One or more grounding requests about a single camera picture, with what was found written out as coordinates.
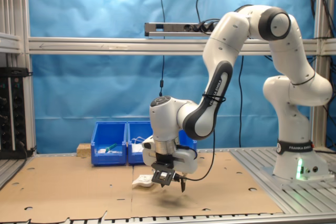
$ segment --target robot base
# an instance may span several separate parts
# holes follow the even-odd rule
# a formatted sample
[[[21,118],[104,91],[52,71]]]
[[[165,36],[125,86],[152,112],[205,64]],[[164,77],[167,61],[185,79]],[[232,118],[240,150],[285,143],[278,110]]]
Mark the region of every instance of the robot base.
[[[334,181],[327,162],[315,151],[306,153],[285,152],[277,156],[274,170],[263,167],[261,172],[280,189],[297,186],[302,183]]]

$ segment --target blue storage bin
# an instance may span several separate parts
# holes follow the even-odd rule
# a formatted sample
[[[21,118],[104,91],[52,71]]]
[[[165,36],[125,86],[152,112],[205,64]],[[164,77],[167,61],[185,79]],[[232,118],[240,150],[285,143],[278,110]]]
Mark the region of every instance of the blue storage bin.
[[[128,163],[129,164],[143,164],[142,152],[132,152],[132,143],[138,136],[143,139],[148,138],[153,135],[153,130],[151,128],[151,123],[142,121],[142,122],[128,122],[127,123],[127,138],[128,138]],[[184,131],[179,132],[180,144],[189,146],[196,150],[197,141],[189,138]]]
[[[91,162],[93,165],[124,165],[127,161],[126,122],[97,122],[91,140]],[[119,153],[98,153],[112,144],[111,151]]]

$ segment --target blue tarp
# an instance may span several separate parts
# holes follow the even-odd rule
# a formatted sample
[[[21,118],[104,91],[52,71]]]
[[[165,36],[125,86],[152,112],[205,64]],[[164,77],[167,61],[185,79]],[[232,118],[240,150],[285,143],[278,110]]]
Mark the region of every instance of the blue tarp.
[[[196,0],[163,0],[166,22],[197,22]],[[245,4],[278,6],[294,15],[303,38],[313,37],[309,0],[199,0],[201,20],[220,18]],[[162,22],[160,0],[29,0],[30,32],[37,37],[144,38],[145,22]],[[74,152],[90,142],[96,121],[149,120],[159,95],[161,56],[34,55],[37,150]],[[208,82],[201,56],[166,56],[164,95],[199,102]],[[218,113],[217,147],[237,147],[240,91],[238,58]],[[279,73],[263,56],[246,56],[242,73],[243,146],[275,146],[278,121],[263,96]],[[309,108],[302,108],[309,115]],[[212,136],[198,143],[212,147]]]

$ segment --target metal platform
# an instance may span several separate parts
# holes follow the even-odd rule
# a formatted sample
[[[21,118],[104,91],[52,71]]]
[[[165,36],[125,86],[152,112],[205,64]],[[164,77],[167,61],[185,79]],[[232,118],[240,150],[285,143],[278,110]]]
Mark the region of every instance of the metal platform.
[[[315,183],[305,186],[288,187],[281,190],[261,171],[263,167],[274,166],[276,151],[272,147],[217,149],[217,152],[230,152],[252,175],[257,183],[283,210],[283,214],[222,215],[222,216],[177,216],[131,218],[121,220],[67,220],[64,224],[100,223],[336,223],[336,183]],[[52,154],[37,156],[69,156],[75,154]],[[331,167],[336,167],[336,155],[320,154]],[[0,183],[13,175],[22,161],[0,161]]]

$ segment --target cardboard sheet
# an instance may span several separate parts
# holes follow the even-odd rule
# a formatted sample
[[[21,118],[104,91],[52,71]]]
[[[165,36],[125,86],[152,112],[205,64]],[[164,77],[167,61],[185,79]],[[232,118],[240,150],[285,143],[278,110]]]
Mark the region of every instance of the cardboard sheet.
[[[211,158],[200,154],[188,177],[202,177]],[[176,182],[132,190],[134,179],[151,173],[147,166],[92,167],[90,158],[34,158],[0,190],[0,222],[99,219],[106,211],[105,219],[281,212],[230,153],[216,153],[208,177],[187,181],[184,193]]]
[[[212,154],[201,153],[198,169],[188,175],[201,178],[208,171]],[[150,167],[134,167],[133,178],[150,174]],[[208,176],[200,181],[186,182],[181,192],[179,183],[161,188],[137,187],[132,194],[132,216],[194,216],[227,214],[277,213],[281,209],[258,186],[249,173],[230,153],[216,153],[215,163]]]
[[[90,158],[34,158],[0,190],[0,222],[99,219],[106,211],[130,218],[132,171],[92,167]]]

